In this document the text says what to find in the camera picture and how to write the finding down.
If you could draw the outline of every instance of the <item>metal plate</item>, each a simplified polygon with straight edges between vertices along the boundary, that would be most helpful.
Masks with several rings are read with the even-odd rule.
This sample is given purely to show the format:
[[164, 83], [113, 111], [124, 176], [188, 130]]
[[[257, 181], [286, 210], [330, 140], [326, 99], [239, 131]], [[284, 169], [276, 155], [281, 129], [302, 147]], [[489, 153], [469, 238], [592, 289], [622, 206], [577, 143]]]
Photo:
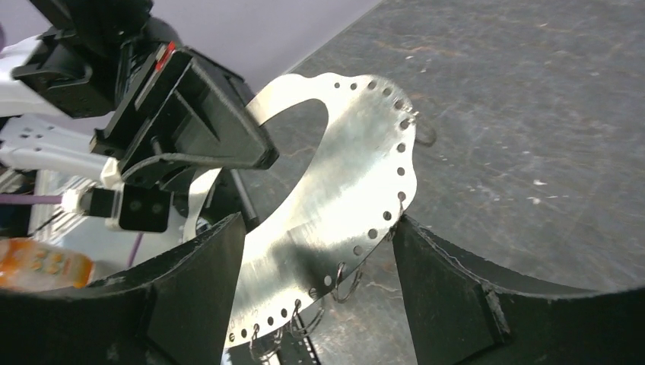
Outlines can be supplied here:
[[261, 337], [282, 327], [296, 300], [301, 309], [314, 302], [312, 288], [330, 292], [339, 264], [346, 278], [415, 196], [415, 118], [397, 86], [369, 75], [284, 75], [247, 109], [263, 124], [312, 99], [327, 106], [327, 129], [291, 194], [246, 236], [226, 347], [250, 341], [254, 328]]

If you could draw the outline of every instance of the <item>black cable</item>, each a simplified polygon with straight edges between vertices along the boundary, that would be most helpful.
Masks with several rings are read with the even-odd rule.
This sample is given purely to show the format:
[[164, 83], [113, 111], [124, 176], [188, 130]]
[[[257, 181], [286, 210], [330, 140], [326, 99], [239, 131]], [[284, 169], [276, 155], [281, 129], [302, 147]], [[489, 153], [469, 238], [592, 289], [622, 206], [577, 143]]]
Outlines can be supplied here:
[[53, 216], [51, 216], [48, 220], [46, 220], [43, 224], [38, 226], [35, 230], [33, 230], [31, 233], [27, 234], [27, 237], [32, 237], [34, 234], [40, 232], [43, 228], [47, 227], [50, 223], [52, 223], [56, 218], [60, 217], [61, 215], [64, 214], [64, 211], [60, 211]]

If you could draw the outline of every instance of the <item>orange bottle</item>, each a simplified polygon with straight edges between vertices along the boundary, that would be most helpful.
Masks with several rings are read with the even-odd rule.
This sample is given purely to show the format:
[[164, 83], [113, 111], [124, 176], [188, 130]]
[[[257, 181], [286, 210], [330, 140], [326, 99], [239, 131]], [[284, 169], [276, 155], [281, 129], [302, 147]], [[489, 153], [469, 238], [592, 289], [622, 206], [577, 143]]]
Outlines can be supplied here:
[[94, 262], [78, 252], [30, 238], [0, 240], [0, 287], [23, 291], [84, 287], [93, 272]]

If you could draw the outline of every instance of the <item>white robot part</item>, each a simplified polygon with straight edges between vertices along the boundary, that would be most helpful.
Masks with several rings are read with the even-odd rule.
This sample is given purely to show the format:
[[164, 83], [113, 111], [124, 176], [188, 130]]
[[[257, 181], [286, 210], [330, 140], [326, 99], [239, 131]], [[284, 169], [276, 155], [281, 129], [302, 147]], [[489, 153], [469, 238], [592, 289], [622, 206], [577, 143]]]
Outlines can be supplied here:
[[120, 179], [116, 162], [91, 154], [90, 139], [38, 116], [10, 118], [0, 131], [0, 162], [15, 170], [54, 170], [114, 185]]
[[26, 38], [0, 52], [0, 117], [27, 113], [62, 116], [62, 111], [27, 85], [14, 80], [11, 71], [24, 65], [40, 44], [36, 36]]

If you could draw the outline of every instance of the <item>wire hook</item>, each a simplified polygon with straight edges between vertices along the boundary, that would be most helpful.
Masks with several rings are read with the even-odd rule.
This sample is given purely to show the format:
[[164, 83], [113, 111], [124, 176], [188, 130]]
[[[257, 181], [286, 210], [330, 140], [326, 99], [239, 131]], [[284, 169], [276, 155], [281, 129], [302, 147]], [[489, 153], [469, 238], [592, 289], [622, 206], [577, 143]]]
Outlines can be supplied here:
[[251, 353], [251, 358], [253, 359], [253, 361], [257, 363], [267, 361], [273, 355], [277, 354], [278, 351], [280, 350], [280, 344], [282, 343], [282, 327], [280, 327], [273, 335], [272, 346], [266, 351], [257, 352], [256, 348], [253, 347], [253, 344], [256, 343], [258, 340], [259, 331], [260, 331], [260, 326], [255, 324], [253, 326], [253, 334], [251, 335], [251, 342], [249, 342], [249, 352]]
[[334, 286], [334, 290], [332, 290], [332, 297], [334, 298], [334, 301], [339, 304], [343, 304], [349, 300], [351, 295], [356, 291], [358, 288], [358, 285], [361, 283], [361, 279], [363, 278], [363, 267], [365, 266], [365, 262], [362, 262], [356, 271], [356, 276], [354, 276], [354, 280], [351, 282], [351, 286], [349, 287], [349, 292], [344, 297], [340, 297], [338, 295], [338, 286], [340, 285], [340, 282], [342, 281], [342, 275], [343, 271], [345, 270], [345, 263], [341, 262], [338, 264], [338, 271], [336, 272], [336, 284]]
[[295, 320], [298, 315], [298, 311], [302, 306], [300, 299], [296, 299], [296, 305], [294, 312], [291, 314], [291, 319], [289, 320], [289, 332], [294, 338], [301, 340], [313, 333], [313, 330], [318, 327], [320, 321], [323, 320], [323, 313], [325, 313], [325, 297], [320, 298], [320, 306], [318, 307], [318, 312], [313, 317], [311, 322], [308, 325], [298, 328], [297, 321]]

